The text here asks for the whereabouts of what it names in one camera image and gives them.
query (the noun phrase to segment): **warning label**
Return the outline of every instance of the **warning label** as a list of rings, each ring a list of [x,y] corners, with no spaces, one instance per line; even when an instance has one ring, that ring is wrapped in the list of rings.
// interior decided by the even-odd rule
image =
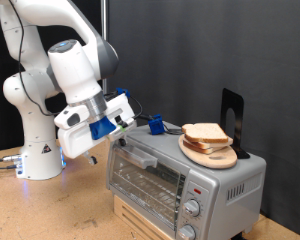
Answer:
[[[48,146],[48,144],[46,144],[42,150],[42,154],[48,153],[48,152],[51,152],[51,148]]]

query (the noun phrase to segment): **blue clamp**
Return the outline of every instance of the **blue clamp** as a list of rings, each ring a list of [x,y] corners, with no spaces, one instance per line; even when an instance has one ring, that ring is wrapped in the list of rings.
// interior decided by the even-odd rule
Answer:
[[[122,88],[116,88],[118,91],[118,95],[121,95],[122,93],[125,93],[127,98],[130,97],[130,92],[128,91],[128,89],[122,89]]]
[[[108,135],[116,129],[109,119],[105,116],[100,121],[90,124],[90,130],[93,140],[98,140],[105,135]]]
[[[151,134],[152,135],[157,135],[160,133],[164,133],[164,126],[163,126],[163,122],[162,122],[162,117],[160,114],[154,115],[153,116],[153,120],[149,120],[148,124],[150,126],[151,129]]]

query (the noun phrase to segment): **bread slice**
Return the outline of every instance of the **bread slice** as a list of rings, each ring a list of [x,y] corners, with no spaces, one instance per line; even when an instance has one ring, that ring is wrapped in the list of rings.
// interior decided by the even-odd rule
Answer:
[[[199,152],[199,153],[204,153],[204,154],[211,154],[213,152],[216,152],[216,151],[221,150],[221,149],[223,149],[223,148],[226,147],[226,146],[223,146],[223,147],[202,149],[202,148],[199,148],[199,147],[193,145],[187,139],[183,140],[183,146],[185,146],[185,147],[187,147],[187,148],[189,148],[189,149],[191,149],[193,151],[196,151],[196,152]]]
[[[217,123],[185,124],[185,138],[190,142],[227,143],[228,136]]]
[[[228,137],[228,142],[226,143],[206,143],[206,142],[189,142],[189,143],[201,149],[220,148],[220,147],[230,146],[233,143],[233,139]]]

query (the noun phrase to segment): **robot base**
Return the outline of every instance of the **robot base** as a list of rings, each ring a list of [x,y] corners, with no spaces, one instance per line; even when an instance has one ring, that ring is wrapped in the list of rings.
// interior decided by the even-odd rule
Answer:
[[[45,180],[58,176],[62,171],[60,148],[55,139],[38,143],[25,141],[20,154],[22,169],[16,169],[17,178]]]

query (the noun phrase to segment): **toaster oven door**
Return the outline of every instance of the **toaster oven door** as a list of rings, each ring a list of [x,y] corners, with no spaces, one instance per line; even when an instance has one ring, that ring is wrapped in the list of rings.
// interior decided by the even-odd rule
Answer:
[[[112,151],[110,184],[175,230],[185,177],[134,146],[114,145]]]

